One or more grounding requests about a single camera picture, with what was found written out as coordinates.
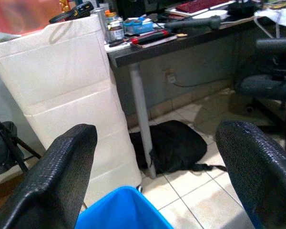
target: bottle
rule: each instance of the bottle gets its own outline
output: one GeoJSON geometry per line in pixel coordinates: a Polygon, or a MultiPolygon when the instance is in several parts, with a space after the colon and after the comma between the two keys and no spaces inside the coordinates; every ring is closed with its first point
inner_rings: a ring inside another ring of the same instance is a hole
{"type": "Polygon", "coordinates": [[[115,20],[110,23],[109,34],[111,41],[121,40],[124,38],[124,29],[121,20],[115,20]]]}
{"type": "Polygon", "coordinates": [[[116,12],[110,12],[109,10],[106,10],[105,15],[108,24],[118,19],[118,15],[116,12]]]}

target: black backpack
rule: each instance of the black backpack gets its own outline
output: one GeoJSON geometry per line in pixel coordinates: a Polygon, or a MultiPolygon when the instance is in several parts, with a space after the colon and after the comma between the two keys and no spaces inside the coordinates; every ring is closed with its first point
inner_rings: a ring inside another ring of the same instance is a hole
{"type": "MultiPolygon", "coordinates": [[[[207,144],[203,138],[186,124],[172,120],[150,126],[153,150],[150,152],[156,173],[172,173],[177,170],[212,170],[224,166],[196,164],[206,153],[207,144]]],[[[129,134],[140,169],[147,169],[141,133],[129,134]]]]}

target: red keyboard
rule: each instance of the red keyboard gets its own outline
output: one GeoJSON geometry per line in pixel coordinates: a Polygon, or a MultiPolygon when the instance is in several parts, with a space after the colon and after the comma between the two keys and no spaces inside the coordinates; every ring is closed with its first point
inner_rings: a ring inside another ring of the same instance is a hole
{"type": "Polygon", "coordinates": [[[181,4],[177,6],[176,9],[186,13],[194,13],[200,10],[208,9],[212,6],[226,3],[228,1],[229,0],[195,0],[181,4]]]}

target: wall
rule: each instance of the wall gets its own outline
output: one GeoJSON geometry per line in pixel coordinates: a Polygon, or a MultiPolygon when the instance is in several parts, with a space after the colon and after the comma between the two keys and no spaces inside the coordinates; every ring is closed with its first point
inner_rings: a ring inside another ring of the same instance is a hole
{"type": "MultiPolygon", "coordinates": [[[[237,67],[238,35],[177,51],[141,62],[141,73],[148,108],[194,91],[194,87],[181,88],[167,83],[163,70],[173,68],[177,83],[201,84],[231,78],[237,67]]],[[[122,107],[126,115],[135,112],[130,76],[127,67],[112,67],[122,107]]]]}
{"type": "Polygon", "coordinates": [[[0,120],[13,121],[18,129],[18,137],[25,141],[37,152],[44,152],[44,148],[23,116],[20,108],[0,79],[0,120]]]}

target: stacked styrofoam box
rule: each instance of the stacked styrofoam box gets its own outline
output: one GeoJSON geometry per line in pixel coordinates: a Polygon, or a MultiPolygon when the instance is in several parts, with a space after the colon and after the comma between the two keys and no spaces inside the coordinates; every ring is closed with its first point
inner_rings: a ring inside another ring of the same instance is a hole
{"type": "Polygon", "coordinates": [[[0,76],[45,148],[76,124],[96,126],[85,202],[141,182],[97,15],[0,43],[0,76]]]}

